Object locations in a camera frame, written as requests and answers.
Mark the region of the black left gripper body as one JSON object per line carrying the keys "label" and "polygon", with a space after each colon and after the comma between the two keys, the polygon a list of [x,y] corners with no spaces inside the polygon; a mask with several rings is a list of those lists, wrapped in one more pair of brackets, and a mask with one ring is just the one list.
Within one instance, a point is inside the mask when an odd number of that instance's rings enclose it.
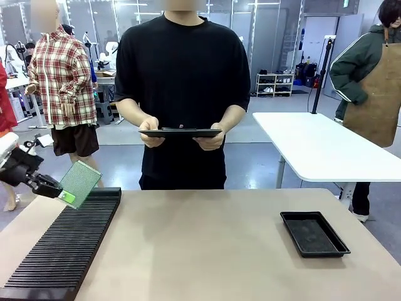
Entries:
{"label": "black left gripper body", "polygon": [[5,163],[1,168],[1,182],[16,187],[25,184],[28,187],[32,185],[32,175],[35,171],[34,164],[27,163]]}

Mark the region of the person's right hand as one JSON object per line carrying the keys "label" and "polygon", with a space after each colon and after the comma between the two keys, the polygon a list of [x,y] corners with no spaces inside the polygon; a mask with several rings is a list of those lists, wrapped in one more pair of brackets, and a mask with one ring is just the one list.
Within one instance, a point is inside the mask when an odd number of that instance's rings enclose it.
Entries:
{"label": "person's right hand", "polygon": [[148,148],[154,148],[160,146],[164,142],[163,137],[150,137],[142,133],[144,130],[157,130],[159,121],[150,115],[145,114],[142,123],[139,125],[141,131],[141,139]]}

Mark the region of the person's left hand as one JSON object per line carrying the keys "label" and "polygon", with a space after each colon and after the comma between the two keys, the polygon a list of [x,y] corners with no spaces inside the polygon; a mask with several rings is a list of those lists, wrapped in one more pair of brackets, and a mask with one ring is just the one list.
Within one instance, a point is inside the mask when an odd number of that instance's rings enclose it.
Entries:
{"label": "person's left hand", "polygon": [[214,123],[211,126],[212,130],[219,130],[219,133],[214,137],[195,137],[194,140],[198,143],[202,150],[205,151],[214,151],[219,149],[226,136],[226,132],[228,131],[228,125],[221,121],[218,123]]}

